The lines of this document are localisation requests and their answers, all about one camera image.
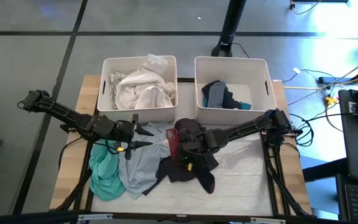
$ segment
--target white tabletop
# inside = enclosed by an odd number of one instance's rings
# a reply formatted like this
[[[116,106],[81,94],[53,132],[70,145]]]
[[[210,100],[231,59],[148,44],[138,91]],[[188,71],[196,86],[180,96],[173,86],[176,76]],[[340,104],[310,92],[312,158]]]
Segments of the white tabletop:
[[[194,118],[194,83],[178,83],[177,119]],[[272,215],[262,141],[253,134],[227,144],[215,155],[215,190],[208,194],[197,179],[171,183],[164,178],[147,196],[127,192],[104,202],[93,197],[93,212],[193,215]]]

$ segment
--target white towel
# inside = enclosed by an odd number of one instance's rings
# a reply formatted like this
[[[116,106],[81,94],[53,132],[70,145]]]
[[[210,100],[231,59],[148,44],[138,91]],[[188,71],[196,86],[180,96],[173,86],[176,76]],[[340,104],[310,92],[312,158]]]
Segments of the white towel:
[[[173,106],[175,85],[166,82],[161,74],[168,62],[155,55],[136,71],[125,77],[116,87],[116,105],[119,110]]]

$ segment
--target gray cloth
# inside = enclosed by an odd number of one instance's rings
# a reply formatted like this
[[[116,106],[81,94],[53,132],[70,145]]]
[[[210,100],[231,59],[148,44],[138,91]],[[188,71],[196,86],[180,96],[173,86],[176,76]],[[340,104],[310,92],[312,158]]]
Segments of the gray cloth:
[[[136,199],[143,191],[156,183],[156,172],[160,160],[170,155],[169,147],[164,140],[167,139],[167,130],[173,128],[173,125],[149,122],[142,127],[154,136],[136,134],[132,140],[148,141],[153,144],[132,151],[130,160],[125,159],[124,152],[119,153],[119,178],[132,199]]]
[[[208,95],[208,108],[222,108],[224,89],[226,88],[225,82],[217,82],[209,88]]]

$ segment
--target gray shirt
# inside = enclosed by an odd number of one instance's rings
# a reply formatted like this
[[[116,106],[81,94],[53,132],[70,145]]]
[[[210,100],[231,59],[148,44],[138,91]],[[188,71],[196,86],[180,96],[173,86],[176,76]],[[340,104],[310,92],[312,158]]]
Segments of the gray shirt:
[[[166,132],[173,128],[168,123],[151,123],[142,127],[154,134],[143,136],[135,134],[133,141],[148,141],[153,144],[132,151],[130,160],[125,159],[125,152],[119,153],[119,178],[132,199],[136,199],[143,191],[156,183],[155,176],[160,160],[170,155],[169,147],[164,143]]]

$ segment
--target white plastic bin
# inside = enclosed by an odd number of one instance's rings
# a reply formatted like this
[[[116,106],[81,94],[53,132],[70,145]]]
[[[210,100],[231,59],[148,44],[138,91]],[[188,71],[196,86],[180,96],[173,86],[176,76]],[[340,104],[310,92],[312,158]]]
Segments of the white plastic bin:
[[[226,82],[233,99],[251,104],[251,109],[205,108],[201,89],[215,80]],[[239,124],[276,108],[269,70],[263,59],[196,57],[195,96],[196,119],[201,124]]]
[[[133,114],[139,115],[139,123],[149,121],[166,121],[175,120],[175,109],[178,104],[178,83],[177,83],[177,61],[174,56],[159,56],[168,61],[168,67],[163,73],[163,78],[167,82],[175,84],[175,97],[172,99],[172,107],[168,108],[147,108],[138,110],[115,110],[110,100],[109,79],[112,72],[121,72],[125,75],[136,71],[147,57],[126,57],[126,58],[108,58],[103,62],[103,70],[99,89],[98,111],[100,115],[105,115],[109,119],[128,120],[132,119]]]

